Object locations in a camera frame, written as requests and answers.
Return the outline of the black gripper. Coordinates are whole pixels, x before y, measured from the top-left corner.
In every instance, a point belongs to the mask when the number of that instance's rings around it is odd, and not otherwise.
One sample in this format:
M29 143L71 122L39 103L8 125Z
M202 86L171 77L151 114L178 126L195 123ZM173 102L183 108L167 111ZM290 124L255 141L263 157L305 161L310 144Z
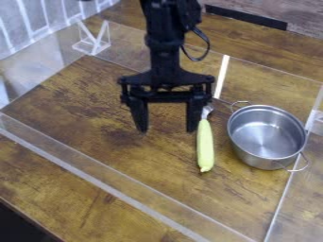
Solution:
M150 70L119 78L122 102L130 106L137 129L149 131L149 102L187 102L187 131L194 132L215 77L181 67L179 49L150 51Z

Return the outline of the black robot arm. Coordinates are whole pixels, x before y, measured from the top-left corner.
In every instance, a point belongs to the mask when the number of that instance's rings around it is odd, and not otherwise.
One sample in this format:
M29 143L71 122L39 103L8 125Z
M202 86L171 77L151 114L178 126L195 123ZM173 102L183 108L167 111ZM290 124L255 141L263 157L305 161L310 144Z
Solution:
M197 130L203 107L211 102L215 78L182 69L179 55L186 52L185 35L202 22L202 7L197 0L141 0L147 19L146 45L150 48L150 70L119 78L122 102L127 104L137 129L149 130L149 104L185 103L187 131Z

